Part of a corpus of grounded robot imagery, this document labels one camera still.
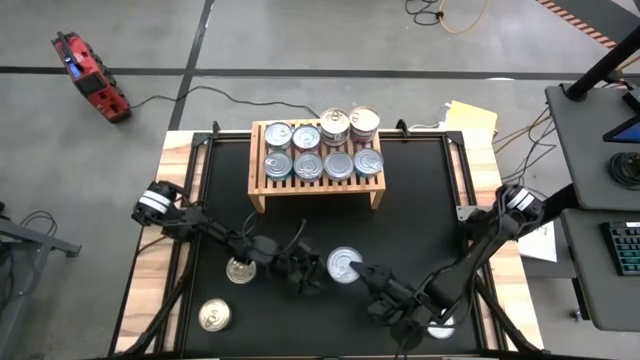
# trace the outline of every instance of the concrete floor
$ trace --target concrete floor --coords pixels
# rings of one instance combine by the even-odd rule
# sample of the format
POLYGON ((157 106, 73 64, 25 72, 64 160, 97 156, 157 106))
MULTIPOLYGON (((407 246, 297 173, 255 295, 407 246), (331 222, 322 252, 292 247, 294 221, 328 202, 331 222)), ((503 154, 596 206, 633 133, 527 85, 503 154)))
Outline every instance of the concrete floor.
MULTIPOLYGON (((480 7, 447 3, 451 26, 480 7)), ((75 31, 112 67, 184 67, 204 0, 32 0, 0 3, 0 66, 58 66, 49 40, 75 31)), ((450 36, 413 24, 402 1, 217 0, 197 68, 369 69, 582 72, 606 49, 534 0, 493 0, 472 32, 450 36)), ((119 76, 132 104, 175 96, 181 77, 119 76)), ((545 107, 544 88, 559 81, 339 78, 204 78, 253 101, 329 107, 370 105, 383 126, 403 118, 432 124, 458 100, 499 114, 501 134, 530 124, 545 107)), ((18 358, 89 358, 108 349, 140 227, 131 206, 152 179, 173 104, 155 101, 118 126, 102 119, 66 76, 0 75, 0 200, 21 219, 50 211, 59 237, 82 244, 74 260, 51 257, 35 293, 18 358)), ((253 120, 302 118, 299 109, 251 107, 207 91, 188 97, 180 129, 248 129, 253 120)), ((557 142, 550 136, 550 142, 557 142)), ((502 174, 528 151, 528 140, 498 154, 502 174)), ((536 164, 527 184, 547 194, 569 182, 560 149, 536 164)), ((640 335, 605 333, 566 316, 570 283, 532 280, 547 348, 562 354, 633 358, 640 335)))

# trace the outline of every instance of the tin can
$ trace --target tin can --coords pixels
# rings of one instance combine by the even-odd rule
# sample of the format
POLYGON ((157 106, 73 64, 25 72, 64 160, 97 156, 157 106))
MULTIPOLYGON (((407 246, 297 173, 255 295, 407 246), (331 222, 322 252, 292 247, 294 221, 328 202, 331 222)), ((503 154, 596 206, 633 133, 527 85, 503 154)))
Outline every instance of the tin can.
POLYGON ((286 150, 291 145, 293 130, 283 122, 275 122, 264 131, 264 141, 272 150, 286 150))
POLYGON ((341 109, 329 109, 320 115, 322 140, 328 146, 340 146, 349 136, 349 115, 341 109))
POLYGON ((293 131, 293 145, 300 152, 315 151, 320 146, 320 130, 313 125, 301 125, 293 131))
POLYGON ((359 106, 349 114, 351 139, 356 142, 369 142, 378 131, 380 115, 368 106, 359 106))
POLYGON ((256 277, 257 267, 254 261, 245 264, 234 258, 227 263, 227 277, 234 284, 244 285, 256 277))
MULTIPOLYGON (((444 322, 444 324, 446 326, 454 326, 456 324, 456 321, 453 318, 453 315, 451 315, 451 317, 448 318, 447 321, 444 322)), ((435 321, 429 322, 429 325, 433 326, 428 326, 427 332, 429 333, 429 335, 439 340, 450 338, 451 335, 453 335, 454 331, 456 331, 456 329, 453 327, 440 327, 435 321)))
POLYGON ((264 173, 273 181, 284 181, 291 176, 293 160, 284 151, 274 151, 264 158, 264 173))
POLYGON ((231 309, 224 300, 211 299, 200 308, 198 320, 206 331, 220 331, 229 325, 231 309))
POLYGON ((320 179, 323 170, 322 158, 316 153, 302 153, 296 156, 296 160, 293 162, 293 171, 304 182, 314 182, 320 179))
POLYGON ((356 174, 360 177, 373 177, 382 170, 382 154, 371 148, 360 149, 353 157, 356 174))
POLYGON ((349 263, 362 262, 362 255, 356 249, 348 246, 335 248, 327 258, 327 271, 333 280, 341 284, 350 284, 358 278, 358 274, 349 263))
POLYGON ((324 159, 324 171, 333 181, 346 180, 353 173, 353 159, 343 151, 331 153, 324 159))

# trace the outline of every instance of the computer monitor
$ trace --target computer monitor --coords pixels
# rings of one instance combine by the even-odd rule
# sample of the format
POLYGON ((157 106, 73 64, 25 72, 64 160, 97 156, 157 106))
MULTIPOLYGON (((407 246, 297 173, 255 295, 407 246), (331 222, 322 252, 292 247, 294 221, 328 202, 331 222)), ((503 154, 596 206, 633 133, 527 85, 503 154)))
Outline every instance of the computer monitor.
POLYGON ((632 117, 602 135, 602 140, 607 142, 640 143, 640 115, 632 117))

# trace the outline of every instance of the black line on floor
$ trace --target black line on floor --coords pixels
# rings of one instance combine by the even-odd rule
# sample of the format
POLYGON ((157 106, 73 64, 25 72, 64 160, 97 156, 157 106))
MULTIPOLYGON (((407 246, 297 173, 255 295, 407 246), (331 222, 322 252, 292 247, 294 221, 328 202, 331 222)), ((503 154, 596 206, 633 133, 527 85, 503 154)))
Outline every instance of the black line on floor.
MULTIPOLYGON (((187 60, 187 68, 185 69, 184 76, 182 77, 182 83, 180 83, 180 89, 178 89, 178 96, 180 98, 184 96, 191 87, 191 80, 193 80, 193 73, 198 62, 198 56, 200 56, 200 50, 202 49, 202 40, 207 31, 207 22, 209 21, 209 15, 211 14, 211 8, 215 0, 206 0, 202 8, 202 14, 200 15, 200 22, 198 23, 198 29, 196 30, 196 36, 193 39, 193 45, 191 45, 191 52, 187 60)), ((180 128, 180 121, 182 120, 182 113, 184 112, 184 105, 187 99, 181 99, 177 101, 173 106, 173 112, 171 113, 171 120, 169 120, 169 130, 178 130, 180 128)))
POLYGON ((484 71, 412 71, 412 70, 308 70, 308 69, 196 69, 194 76, 256 77, 256 78, 374 78, 374 79, 457 79, 483 80, 508 78, 514 80, 571 81, 582 73, 484 72, 484 71))
MULTIPOLYGON (((114 75, 176 76, 185 73, 177 68, 109 68, 114 75)), ((63 67, 0 66, 0 74, 64 75, 63 67)))

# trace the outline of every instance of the wooden slatted shelf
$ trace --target wooden slatted shelf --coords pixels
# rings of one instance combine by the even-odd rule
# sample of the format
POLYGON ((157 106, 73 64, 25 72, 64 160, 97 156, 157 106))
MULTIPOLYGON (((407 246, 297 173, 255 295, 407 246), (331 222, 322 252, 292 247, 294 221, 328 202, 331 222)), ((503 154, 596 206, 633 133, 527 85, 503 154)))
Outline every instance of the wooden slatted shelf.
MULTIPOLYGON (((249 198, 256 207, 258 213, 265 212, 265 203, 267 196, 288 196, 288 195, 322 195, 322 194, 356 194, 369 193, 371 208, 377 209, 382 200, 382 195, 386 188, 384 181, 384 169, 372 178, 362 178, 351 174, 351 177, 345 181, 333 181, 323 173, 319 180, 313 183, 305 183, 295 175, 289 177, 285 181, 271 181, 264 172, 264 158, 271 150, 267 147, 264 133, 269 124, 276 121, 255 121, 251 128, 251 149, 249 158, 249 198)), ((314 125, 320 128, 320 120, 282 120, 289 124, 292 128, 300 125, 314 125)), ((324 158, 336 151, 344 151, 353 156, 363 147, 370 147, 380 151, 380 137, 376 133, 372 141, 367 144, 358 144, 348 139, 347 142, 338 147, 329 147, 324 143, 320 144, 318 154, 324 158)), ((294 150, 293 144, 287 149, 287 152, 295 161, 296 156, 300 152, 294 150)))

